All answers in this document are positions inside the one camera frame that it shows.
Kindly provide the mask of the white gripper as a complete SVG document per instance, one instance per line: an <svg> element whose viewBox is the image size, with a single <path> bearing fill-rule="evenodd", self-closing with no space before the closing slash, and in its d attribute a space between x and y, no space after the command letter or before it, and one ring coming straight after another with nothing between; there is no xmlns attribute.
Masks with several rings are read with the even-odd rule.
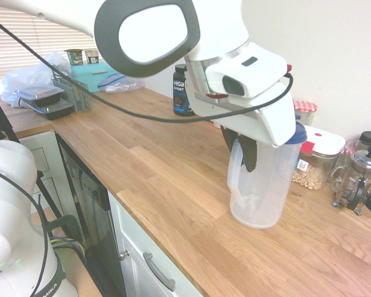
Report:
<svg viewBox="0 0 371 297"><path fill-rule="evenodd" d="M196 115L202 117L262 105L286 89L284 84L277 82L254 98L229 95L223 102L214 103L205 94L196 92L191 80L186 80L185 84L190 107ZM244 165L249 173L256 168L257 142L280 146L296 131L296 117L290 93L266 107L245 114L215 119L214 122L221 125L221 132L230 152L236 139L235 132L239 133L237 139L241 145Z"/></svg>

